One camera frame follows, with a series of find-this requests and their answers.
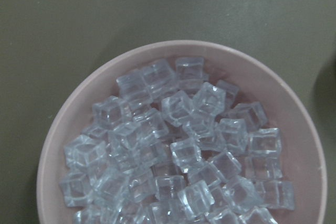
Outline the pile of clear ice cubes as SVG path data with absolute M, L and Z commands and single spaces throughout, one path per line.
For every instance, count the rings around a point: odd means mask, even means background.
M 159 60 L 117 79 L 118 96 L 64 146 L 73 223 L 275 223 L 294 210 L 281 134 L 239 87 L 209 82 L 201 57 Z

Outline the pink bowl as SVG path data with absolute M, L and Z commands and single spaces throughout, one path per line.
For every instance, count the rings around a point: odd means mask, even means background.
M 160 58 L 201 56 L 211 79 L 227 79 L 241 89 L 239 100 L 260 101 L 272 126 L 282 132 L 281 164 L 295 189 L 293 211 L 274 211 L 278 223 L 323 223 L 327 169 L 316 128 L 301 101 L 273 71 L 256 59 L 205 41 L 173 40 L 142 46 L 108 61 L 87 77 L 56 115 L 43 145 L 37 173 L 37 209 L 41 223 L 71 223 L 76 210 L 64 204 L 59 188 L 67 173 L 63 146 L 92 120 L 91 105 L 116 94 L 115 79 Z

